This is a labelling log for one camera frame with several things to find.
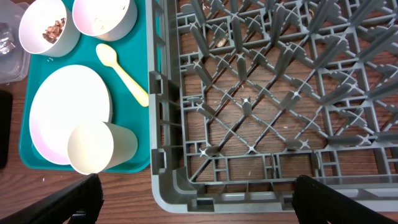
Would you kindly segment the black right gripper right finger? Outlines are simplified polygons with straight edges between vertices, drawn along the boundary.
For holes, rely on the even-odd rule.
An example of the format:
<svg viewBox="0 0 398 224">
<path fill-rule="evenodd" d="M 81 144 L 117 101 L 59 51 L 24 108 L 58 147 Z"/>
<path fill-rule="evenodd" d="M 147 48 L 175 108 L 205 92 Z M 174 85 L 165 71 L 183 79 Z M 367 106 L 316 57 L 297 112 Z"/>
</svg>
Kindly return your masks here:
<svg viewBox="0 0 398 224">
<path fill-rule="evenodd" d="M 292 206 L 300 223 L 395 223 L 307 175 L 295 180 Z"/>
</svg>

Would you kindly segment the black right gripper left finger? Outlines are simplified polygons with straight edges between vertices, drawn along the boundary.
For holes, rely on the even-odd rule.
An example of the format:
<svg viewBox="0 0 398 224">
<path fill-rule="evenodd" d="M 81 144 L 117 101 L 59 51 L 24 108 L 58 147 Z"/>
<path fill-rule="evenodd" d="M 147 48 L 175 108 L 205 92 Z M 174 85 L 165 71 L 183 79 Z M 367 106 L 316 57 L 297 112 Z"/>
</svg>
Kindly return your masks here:
<svg viewBox="0 0 398 224">
<path fill-rule="evenodd" d="M 1 223 L 96 223 L 103 206 L 98 174 L 90 174 L 1 219 Z"/>
</svg>

